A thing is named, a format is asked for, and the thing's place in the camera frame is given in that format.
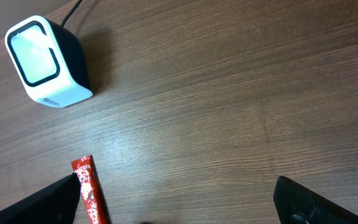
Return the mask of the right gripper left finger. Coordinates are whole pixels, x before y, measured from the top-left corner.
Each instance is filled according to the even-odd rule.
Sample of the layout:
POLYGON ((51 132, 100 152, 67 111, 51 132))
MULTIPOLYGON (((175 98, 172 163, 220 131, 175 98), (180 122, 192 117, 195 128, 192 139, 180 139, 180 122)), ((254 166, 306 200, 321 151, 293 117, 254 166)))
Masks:
POLYGON ((72 173, 0 211, 0 224, 73 224, 80 181, 72 173))

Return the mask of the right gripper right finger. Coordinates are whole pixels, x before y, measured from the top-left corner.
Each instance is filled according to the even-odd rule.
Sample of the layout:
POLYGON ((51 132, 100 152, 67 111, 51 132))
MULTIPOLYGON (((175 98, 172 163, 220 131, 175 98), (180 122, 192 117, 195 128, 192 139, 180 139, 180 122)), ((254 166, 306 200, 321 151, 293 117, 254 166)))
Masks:
POLYGON ((281 223, 358 224, 358 215, 285 176, 277 179, 273 201, 281 223))

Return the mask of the red coffee stick sachet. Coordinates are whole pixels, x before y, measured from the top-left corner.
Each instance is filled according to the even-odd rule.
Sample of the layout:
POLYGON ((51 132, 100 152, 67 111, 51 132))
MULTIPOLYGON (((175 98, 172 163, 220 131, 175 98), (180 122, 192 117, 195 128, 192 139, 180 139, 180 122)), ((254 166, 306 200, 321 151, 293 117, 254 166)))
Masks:
POLYGON ((80 181, 80 193, 91 224, 108 224, 91 156, 74 160, 71 166, 80 181))

